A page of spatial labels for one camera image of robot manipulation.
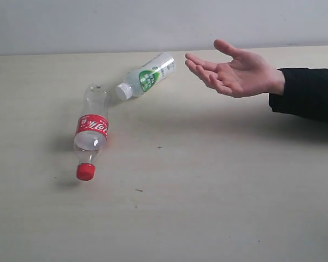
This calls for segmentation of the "person's open bare hand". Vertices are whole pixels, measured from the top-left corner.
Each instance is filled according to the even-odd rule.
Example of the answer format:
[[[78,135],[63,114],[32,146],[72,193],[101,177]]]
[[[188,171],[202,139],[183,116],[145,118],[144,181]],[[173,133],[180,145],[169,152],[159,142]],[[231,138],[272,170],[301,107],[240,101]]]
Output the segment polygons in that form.
[[[204,84],[219,94],[234,98],[257,96],[263,93],[283,95],[284,74],[253,52],[215,40],[219,52],[232,57],[231,62],[213,63],[191,53],[185,55],[185,65]]]

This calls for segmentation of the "black sleeved forearm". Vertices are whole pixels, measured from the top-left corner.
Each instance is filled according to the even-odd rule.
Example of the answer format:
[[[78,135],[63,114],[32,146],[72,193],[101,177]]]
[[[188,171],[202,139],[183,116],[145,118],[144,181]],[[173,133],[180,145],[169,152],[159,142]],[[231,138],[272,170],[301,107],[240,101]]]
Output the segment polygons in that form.
[[[328,69],[282,68],[282,95],[270,94],[273,112],[328,123]]]

